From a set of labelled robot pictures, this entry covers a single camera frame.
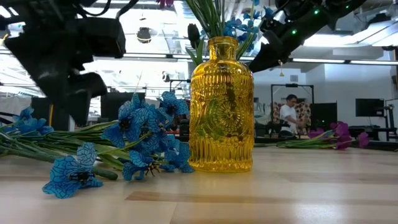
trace person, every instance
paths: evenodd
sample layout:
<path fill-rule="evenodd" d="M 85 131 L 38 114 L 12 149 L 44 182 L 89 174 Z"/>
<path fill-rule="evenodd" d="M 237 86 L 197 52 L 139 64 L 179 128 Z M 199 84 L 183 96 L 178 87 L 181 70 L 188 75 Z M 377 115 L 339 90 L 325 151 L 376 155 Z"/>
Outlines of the person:
<path fill-rule="evenodd" d="M 280 107 L 280 122 L 282 128 L 279 132 L 279 138 L 294 138 L 297 133 L 297 126 L 304 127 L 304 123 L 297 120 L 296 109 L 297 96 L 290 94 L 286 98 L 286 104 Z"/>

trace yellow glass vase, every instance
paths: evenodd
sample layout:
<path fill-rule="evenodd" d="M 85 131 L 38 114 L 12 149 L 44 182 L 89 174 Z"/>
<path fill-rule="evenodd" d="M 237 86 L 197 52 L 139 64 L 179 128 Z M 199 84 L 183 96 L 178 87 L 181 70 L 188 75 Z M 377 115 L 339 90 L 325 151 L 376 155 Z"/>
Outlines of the yellow glass vase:
<path fill-rule="evenodd" d="M 245 172 L 254 147 L 253 75 L 235 60 L 238 41 L 215 37 L 210 60 L 191 79 L 190 165 L 206 172 Z"/>

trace black screen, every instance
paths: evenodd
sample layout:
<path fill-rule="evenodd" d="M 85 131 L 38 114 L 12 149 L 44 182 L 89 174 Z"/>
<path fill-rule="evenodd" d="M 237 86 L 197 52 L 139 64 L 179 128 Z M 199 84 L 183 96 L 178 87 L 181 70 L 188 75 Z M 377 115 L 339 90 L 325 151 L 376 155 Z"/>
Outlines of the black screen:
<path fill-rule="evenodd" d="M 327 130 L 331 123 L 337 122 L 337 103 L 313 103 L 310 107 L 312 129 Z"/>
<path fill-rule="evenodd" d="M 145 93 L 137 93 L 140 100 L 145 99 Z M 118 119 L 119 107 L 131 100 L 133 93 L 107 93 L 101 96 L 101 117 L 109 121 Z"/>
<path fill-rule="evenodd" d="M 383 117 L 383 99 L 355 99 L 356 116 Z"/>

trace cable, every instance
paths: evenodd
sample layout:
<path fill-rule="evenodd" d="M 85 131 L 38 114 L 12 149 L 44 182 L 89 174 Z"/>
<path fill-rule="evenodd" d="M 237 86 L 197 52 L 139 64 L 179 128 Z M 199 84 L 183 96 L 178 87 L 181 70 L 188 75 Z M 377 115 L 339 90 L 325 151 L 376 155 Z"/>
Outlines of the cable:
<path fill-rule="evenodd" d="M 94 13 L 90 13 L 90 12 L 86 11 L 85 9 L 82 8 L 82 6 L 81 6 L 80 4 L 73 4 L 73 6 L 74 6 L 76 9 L 78 9 L 78 10 L 80 11 L 80 13 L 84 14 L 84 15 L 82 15 L 82 14 L 79 13 L 82 17 L 87 17 L 86 15 L 89 15 L 89 16 L 102 16 L 102 15 L 105 14 L 105 13 L 109 10 L 109 8 L 111 7 L 111 0 L 108 0 L 108 1 L 106 2 L 105 7 L 104 7 L 104 9 L 102 10 L 102 12 L 100 12 L 100 13 L 98 13 L 98 14 L 94 14 Z"/>
<path fill-rule="evenodd" d="M 127 3 L 125 6 L 123 6 L 119 12 L 116 14 L 116 19 L 119 20 L 119 18 L 126 13 L 128 10 L 130 10 L 132 7 L 134 7 L 137 4 L 138 0 L 130 0 L 129 3 Z"/>

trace blue artificial flower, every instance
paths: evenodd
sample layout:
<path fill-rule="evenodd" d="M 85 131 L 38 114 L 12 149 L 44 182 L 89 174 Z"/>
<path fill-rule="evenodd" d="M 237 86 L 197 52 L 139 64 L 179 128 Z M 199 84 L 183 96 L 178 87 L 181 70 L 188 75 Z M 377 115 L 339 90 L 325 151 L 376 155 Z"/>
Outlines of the blue artificial flower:
<path fill-rule="evenodd" d="M 169 150 L 165 152 L 165 160 L 169 164 L 163 164 L 160 168 L 167 171 L 178 168 L 181 172 L 191 173 L 194 170 L 188 163 L 190 156 L 191 152 L 187 143 L 182 143 L 174 136 L 169 136 Z"/>
<path fill-rule="evenodd" d="M 19 116 L 13 116 L 12 118 L 14 118 L 15 122 L 22 121 L 23 119 L 28 120 L 28 119 L 32 118 L 33 111 L 34 111 L 34 109 L 32 107 L 28 106 L 27 108 L 25 108 L 21 111 Z"/>
<path fill-rule="evenodd" d="M 265 6 L 264 6 L 264 10 L 266 11 L 265 17 L 266 18 L 272 18 L 272 15 L 274 14 L 274 11 L 271 8 L 265 7 Z"/>
<path fill-rule="evenodd" d="M 252 50 L 254 50 L 254 44 L 251 44 L 251 45 L 246 49 L 246 52 L 250 52 L 250 51 L 252 51 Z"/>
<path fill-rule="evenodd" d="M 131 101 L 125 102 L 119 108 L 119 123 L 106 128 L 102 138 L 122 148 L 125 146 L 123 136 L 125 135 L 129 142 L 137 141 L 143 126 L 148 127 L 152 132 L 157 132 L 159 127 L 156 119 L 154 106 L 148 106 L 139 100 L 137 94 L 134 94 Z"/>
<path fill-rule="evenodd" d="M 48 134 L 54 131 L 53 127 L 44 126 L 46 119 L 40 118 L 39 120 L 36 118 L 31 118 L 28 120 L 24 120 L 24 122 L 19 125 L 18 130 L 21 134 L 29 133 L 29 135 L 37 135 L 37 134 Z"/>
<path fill-rule="evenodd" d="M 261 12 L 254 10 L 253 19 L 261 19 Z M 250 19 L 251 15 L 249 13 L 243 14 L 243 19 Z"/>
<path fill-rule="evenodd" d="M 239 43 L 246 41 L 248 39 L 248 37 L 249 37 L 249 34 L 247 32 L 243 33 L 242 35 L 240 35 L 238 37 Z"/>
<path fill-rule="evenodd" d="M 94 144 L 84 142 L 77 149 L 77 159 L 73 156 L 56 159 L 50 173 L 50 182 L 43 187 L 46 194 L 57 198 L 72 197 L 78 189 L 101 187 L 102 181 L 91 173 L 96 159 Z"/>
<path fill-rule="evenodd" d="M 132 176 L 138 171 L 140 172 L 140 174 L 138 177 L 134 177 L 134 179 L 136 180 L 142 180 L 144 178 L 145 171 L 147 171 L 147 173 L 150 171 L 152 175 L 152 170 L 155 169 L 159 171 L 157 167 L 153 164 L 155 162 L 153 158 L 146 157 L 135 150 L 130 150 L 130 160 L 131 161 L 123 164 L 122 175 L 124 180 L 130 181 L 132 179 Z"/>
<path fill-rule="evenodd" d="M 240 19 L 235 19 L 233 16 L 230 21 L 226 21 L 226 27 L 231 27 L 231 28 L 236 28 L 238 26 L 242 25 L 242 21 Z"/>
<path fill-rule="evenodd" d="M 173 91 L 163 92 L 160 107 L 156 111 L 159 115 L 158 120 L 165 128 L 171 125 L 175 115 L 189 114 L 187 102 L 183 99 L 177 99 Z"/>

